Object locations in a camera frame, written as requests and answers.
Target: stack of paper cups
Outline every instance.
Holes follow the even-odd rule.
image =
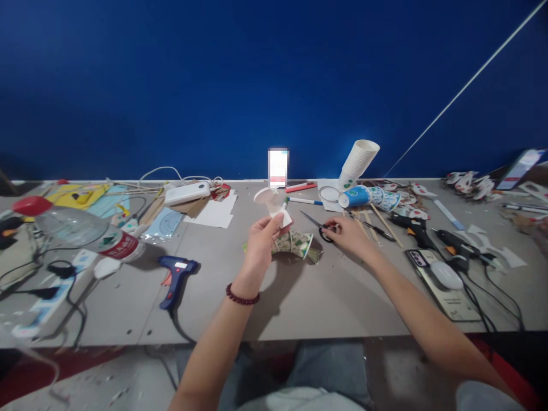
[[[369,140],[354,143],[339,177],[339,190],[348,190],[356,185],[356,180],[369,167],[381,147]]]

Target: red bead bracelet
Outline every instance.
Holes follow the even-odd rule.
[[[232,283],[227,285],[227,296],[235,303],[238,303],[241,305],[254,305],[254,304],[257,304],[259,300],[261,299],[261,293],[257,293],[257,296],[253,300],[246,300],[246,299],[237,297],[234,294],[232,294],[232,291],[230,290],[231,285]]]

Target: red bottle cap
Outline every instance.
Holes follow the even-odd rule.
[[[49,210],[51,206],[53,206],[53,203],[44,197],[30,196],[13,204],[11,210],[22,215],[34,217]]]

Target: computer mouse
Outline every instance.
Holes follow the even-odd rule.
[[[463,289],[464,285],[461,278],[443,261],[434,261],[431,263],[430,270],[444,287],[454,290]]]

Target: yellow paper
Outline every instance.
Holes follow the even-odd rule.
[[[81,184],[64,184],[59,186],[57,191],[46,197],[46,199],[54,203],[56,206],[86,210],[93,203],[99,200],[109,188],[110,186],[108,184],[87,184],[85,186]],[[91,191],[91,196],[85,203],[80,204],[73,198],[72,194],[82,191]],[[25,218],[25,221],[30,223],[34,221],[34,218],[27,217]]]

